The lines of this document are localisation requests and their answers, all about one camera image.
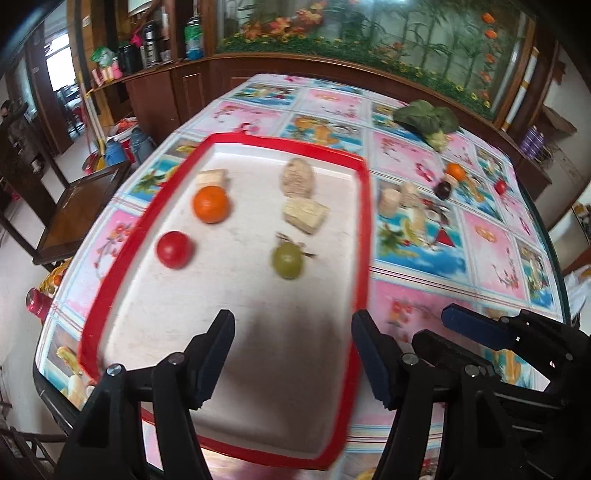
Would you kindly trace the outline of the green grape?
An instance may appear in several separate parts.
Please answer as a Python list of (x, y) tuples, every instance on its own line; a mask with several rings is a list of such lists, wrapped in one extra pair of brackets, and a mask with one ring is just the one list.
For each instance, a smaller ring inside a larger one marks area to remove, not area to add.
[(271, 253), (274, 272), (284, 280), (296, 280), (304, 273), (306, 258), (314, 259), (317, 254), (305, 248), (304, 243), (296, 242), (286, 234), (276, 233), (276, 248)]

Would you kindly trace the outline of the large orange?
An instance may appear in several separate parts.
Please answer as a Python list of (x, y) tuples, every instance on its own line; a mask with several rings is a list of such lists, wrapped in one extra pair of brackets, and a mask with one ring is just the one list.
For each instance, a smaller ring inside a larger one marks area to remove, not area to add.
[(194, 215), (206, 224), (221, 223), (230, 212), (228, 194), (221, 186), (205, 186), (193, 196), (192, 209)]

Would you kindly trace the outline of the colourful fruit print tablecloth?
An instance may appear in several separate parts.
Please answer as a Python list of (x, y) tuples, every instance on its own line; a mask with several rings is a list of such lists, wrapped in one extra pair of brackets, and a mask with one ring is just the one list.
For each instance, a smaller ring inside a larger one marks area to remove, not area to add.
[[(216, 133), (284, 138), (366, 161), (372, 230), (365, 309), (402, 348), (410, 348), (423, 329), (448, 336), (440, 314), (450, 303), (493, 316), (528, 309), (561, 319), (561, 270), (550, 259), (551, 245), (510, 160), (465, 130), (451, 134), (447, 149), (438, 153), (394, 124), (398, 107), (398, 100), (358, 87), (277, 74), (257, 74), (214, 98), (160, 144), (93, 225), (52, 301), (35, 355), (37, 372), (61, 399), (78, 408), (85, 404), (99, 378), (82, 368), (78, 349), (101, 283), (154, 196)], [(467, 177), (442, 201), (434, 188), (450, 162), (460, 164)], [(507, 183), (502, 196), (494, 189), (499, 179)], [(401, 191), (405, 182), (417, 186), (420, 205), (400, 204), (394, 218), (380, 216), (381, 191)], [(355, 477), (377, 465), (392, 418), (360, 372), (346, 443), (328, 469), (267, 466), (205, 447), (204, 455), (218, 478)]]

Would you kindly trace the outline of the small red tomato far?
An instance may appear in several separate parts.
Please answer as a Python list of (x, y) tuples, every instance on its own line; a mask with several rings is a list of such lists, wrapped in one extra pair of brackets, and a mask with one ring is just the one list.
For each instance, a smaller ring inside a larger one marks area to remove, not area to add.
[(502, 196), (507, 192), (507, 183), (503, 179), (499, 179), (495, 183), (494, 189), (498, 195)]

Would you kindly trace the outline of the dark purple plum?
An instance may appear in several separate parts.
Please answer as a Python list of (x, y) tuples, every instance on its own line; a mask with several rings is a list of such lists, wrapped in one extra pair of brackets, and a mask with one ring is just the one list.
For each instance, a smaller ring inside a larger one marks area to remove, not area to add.
[(435, 195), (442, 201), (449, 199), (452, 193), (452, 184), (446, 180), (440, 181), (434, 188)]

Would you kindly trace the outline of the beige sugarcane cylinder left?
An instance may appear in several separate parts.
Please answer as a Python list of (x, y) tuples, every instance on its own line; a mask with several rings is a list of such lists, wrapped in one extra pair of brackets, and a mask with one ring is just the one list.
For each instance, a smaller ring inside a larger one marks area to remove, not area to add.
[(379, 215), (392, 219), (396, 216), (396, 213), (401, 204), (402, 192), (394, 188), (385, 188), (380, 193), (378, 212)]

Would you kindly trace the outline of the small beige sugarcane cube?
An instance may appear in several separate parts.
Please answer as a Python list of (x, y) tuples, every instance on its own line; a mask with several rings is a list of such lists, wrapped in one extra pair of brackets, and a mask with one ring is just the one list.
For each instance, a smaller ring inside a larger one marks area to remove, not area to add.
[(453, 189), (455, 189), (459, 186), (459, 181), (452, 175), (446, 174), (444, 176), (444, 180), (446, 182), (448, 182)]

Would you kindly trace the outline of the small orange right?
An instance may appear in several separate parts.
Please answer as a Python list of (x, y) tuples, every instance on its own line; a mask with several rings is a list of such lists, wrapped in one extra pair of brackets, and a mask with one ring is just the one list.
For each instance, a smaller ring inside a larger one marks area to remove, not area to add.
[(447, 164), (446, 174), (455, 178), (458, 182), (464, 181), (467, 177), (465, 169), (460, 164), (453, 162)]

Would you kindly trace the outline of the purple cups stack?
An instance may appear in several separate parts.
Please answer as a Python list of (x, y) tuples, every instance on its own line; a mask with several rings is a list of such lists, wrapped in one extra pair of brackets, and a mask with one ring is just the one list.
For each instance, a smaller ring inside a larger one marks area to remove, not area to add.
[(520, 144), (523, 155), (528, 159), (534, 159), (542, 150), (544, 140), (544, 134), (536, 125), (530, 127)]

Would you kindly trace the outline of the red rimmed white tray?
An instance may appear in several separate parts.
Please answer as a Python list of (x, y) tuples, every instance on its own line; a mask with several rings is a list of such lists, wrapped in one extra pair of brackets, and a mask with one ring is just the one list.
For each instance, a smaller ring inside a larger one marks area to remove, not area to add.
[[(283, 167), (311, 164), (311, 198), (329, 207), (314, 235), (283, 219)], [(228, 217), (194, 215), (201, 170), (228, 170)], [(182, 350), (222, 309), (233, 339), (211, 399), (193, 415), (200, 443), (274, 467), (325, 470), (346, 443), (360, 377), (353, 313), (367, 305), (370, 175), (363, 158), (276, 137), (216, 133), (202, 141), (148, 204), (101, 283), (78, 358), (92, 378), (113, 363), (148, 367)], [(180, 231), (195, 252), (183, 269), (156, 256)], [(271, 265), (276, 233), (317, 254), (284, 280)]]

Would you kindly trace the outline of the green leafy bok choy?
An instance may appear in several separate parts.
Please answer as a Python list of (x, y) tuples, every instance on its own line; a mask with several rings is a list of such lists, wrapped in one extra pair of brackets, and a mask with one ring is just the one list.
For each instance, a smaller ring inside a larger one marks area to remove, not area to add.
[(393, 121), (414, 132), (438, 153), (447, 149), (449, 136), (459, 129), (452, 110), (416, 100), (394, 111)]

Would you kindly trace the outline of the dark wooden chair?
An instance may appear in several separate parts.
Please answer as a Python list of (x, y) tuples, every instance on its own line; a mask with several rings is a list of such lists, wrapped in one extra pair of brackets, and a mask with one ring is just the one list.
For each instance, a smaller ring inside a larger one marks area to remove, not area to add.
[(36, 246), (5, 217), (1, 226), (32, 258), (37, 266), (50, 271), (74, 256), (108, 202), (131, 173), (123, 161), (95, 173), (66, 182), (57, 201), (40, 178), (19, 158), (8, 135), (9, 127), (24, 118), (25, 107), (9, 112), (1, 123), (1, 177), (16, 191), (44, 225)]

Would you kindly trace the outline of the wooden glass display cabinet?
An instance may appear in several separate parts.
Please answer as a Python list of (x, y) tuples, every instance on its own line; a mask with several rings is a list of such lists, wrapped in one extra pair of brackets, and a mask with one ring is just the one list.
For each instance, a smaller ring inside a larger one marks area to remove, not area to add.
[[(197, 16), (204, 57), (185, 56)], [(163, 54), (98, 90), (100, 121), (128, 113), (156, 140), (214, 98), (259, 73), (347, 83), (403, 101), (452, 109), (463, 127), (504, 151), (533, 198), (549, 175), (519, 146), (542, 112), (558, 41), (514, 1), (126, 1), (66, 5), (75, 71), (95, 85), (102, 47), (137, 52), (154, 29)]]

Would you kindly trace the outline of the green plastic bottle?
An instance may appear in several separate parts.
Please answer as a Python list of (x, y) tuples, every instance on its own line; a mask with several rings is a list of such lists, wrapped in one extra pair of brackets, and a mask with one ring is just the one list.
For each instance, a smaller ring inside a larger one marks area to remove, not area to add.
[(185, 56), (188, 60), (204, 57), (204, 33), (197, 16), (191, 17), (184, 27)]

